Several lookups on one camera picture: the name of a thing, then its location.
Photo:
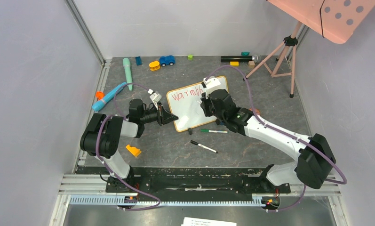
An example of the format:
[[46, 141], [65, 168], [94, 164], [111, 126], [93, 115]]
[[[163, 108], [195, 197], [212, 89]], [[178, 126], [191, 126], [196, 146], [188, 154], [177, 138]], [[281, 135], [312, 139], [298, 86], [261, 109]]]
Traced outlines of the yellow framed whiteboard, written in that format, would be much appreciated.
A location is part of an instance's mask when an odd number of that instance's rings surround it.
[[216, 120], [214, 116], [206, 117], [200, 107], [201, 95], [205, 91], [198, 82], [166, 94], [171, 113], [178, 117], [178, 120], [174, 121], [176, 131], [183, 132]]

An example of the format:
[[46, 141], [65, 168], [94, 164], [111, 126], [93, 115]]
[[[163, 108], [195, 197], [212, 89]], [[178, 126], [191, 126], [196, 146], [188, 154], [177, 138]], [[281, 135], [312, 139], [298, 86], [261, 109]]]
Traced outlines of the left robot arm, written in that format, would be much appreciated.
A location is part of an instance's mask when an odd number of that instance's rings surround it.
[[161, 102], [146, 109], [146, 104], [141, 99], [133, 99], [129, 102], [127, 120], [120, 116], [95, 113], [81, 136], [80, 148], [107, 166], [112, 177], [119, 177], [119, 188], [130, 192], [135, 188], [136, 180], [129, 175], [130, 165], [118, 151], [120, 138], [140, 138], [145, 124], [157, 122], [162, 126], [178, 119]]

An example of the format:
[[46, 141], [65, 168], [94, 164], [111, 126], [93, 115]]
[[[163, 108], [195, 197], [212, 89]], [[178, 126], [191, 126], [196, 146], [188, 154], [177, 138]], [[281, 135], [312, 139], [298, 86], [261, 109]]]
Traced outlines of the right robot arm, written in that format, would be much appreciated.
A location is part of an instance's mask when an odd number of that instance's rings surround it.
[[336, 163], [324, 136], [295, 134], [270, 123], [249, 109], [237, 107], [225, 89], [203, 93], [200, 106], [206, 117], [216, 117], [229, 131], [261, 140], [293, 159], [282, 165], [271, 164], [263, 171], [259, 185], [265, 192], [293, 182], [320, 189]]

